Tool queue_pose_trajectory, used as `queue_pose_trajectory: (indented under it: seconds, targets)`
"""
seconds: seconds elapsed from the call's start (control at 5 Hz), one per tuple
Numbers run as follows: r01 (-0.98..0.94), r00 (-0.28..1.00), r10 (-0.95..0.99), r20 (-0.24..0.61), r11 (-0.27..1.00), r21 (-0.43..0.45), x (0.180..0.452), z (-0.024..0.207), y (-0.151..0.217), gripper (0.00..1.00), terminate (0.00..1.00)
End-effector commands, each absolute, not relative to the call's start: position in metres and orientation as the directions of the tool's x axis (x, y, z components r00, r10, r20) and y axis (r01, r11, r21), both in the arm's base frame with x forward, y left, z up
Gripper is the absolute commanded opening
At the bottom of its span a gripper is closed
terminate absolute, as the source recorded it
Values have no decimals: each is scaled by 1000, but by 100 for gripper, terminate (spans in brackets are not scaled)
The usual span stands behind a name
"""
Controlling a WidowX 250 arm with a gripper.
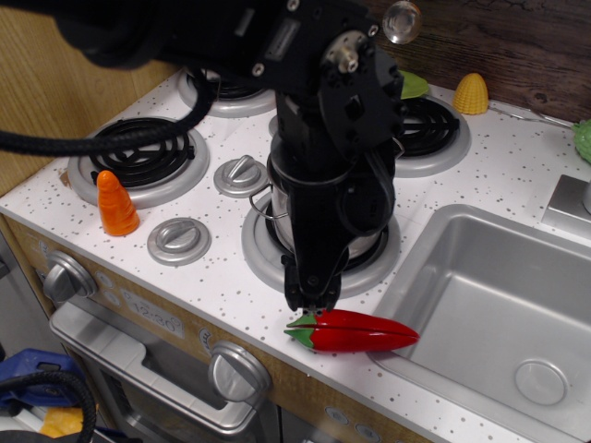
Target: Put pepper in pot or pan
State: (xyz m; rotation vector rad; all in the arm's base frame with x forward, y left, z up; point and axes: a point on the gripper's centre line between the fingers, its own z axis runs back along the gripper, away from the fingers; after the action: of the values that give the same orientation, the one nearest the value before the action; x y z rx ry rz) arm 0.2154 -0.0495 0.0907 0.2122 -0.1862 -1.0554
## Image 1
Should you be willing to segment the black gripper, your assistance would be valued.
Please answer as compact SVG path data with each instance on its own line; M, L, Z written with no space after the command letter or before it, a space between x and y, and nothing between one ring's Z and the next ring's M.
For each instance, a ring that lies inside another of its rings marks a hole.
M349 246L381 234L392 218L395 169L396 155L377 151L326 177L282 169L294 255L282 260L284 295L292 311L334 309Z

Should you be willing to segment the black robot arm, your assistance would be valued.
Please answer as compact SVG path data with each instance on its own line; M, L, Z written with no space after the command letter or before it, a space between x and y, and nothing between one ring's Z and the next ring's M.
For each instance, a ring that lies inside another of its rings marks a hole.
M393 212L403 78L357 1L76 1L56 21L98 66L152 59L273 90L278 130L268 170L287 198L293 309L331 309L350 244Z

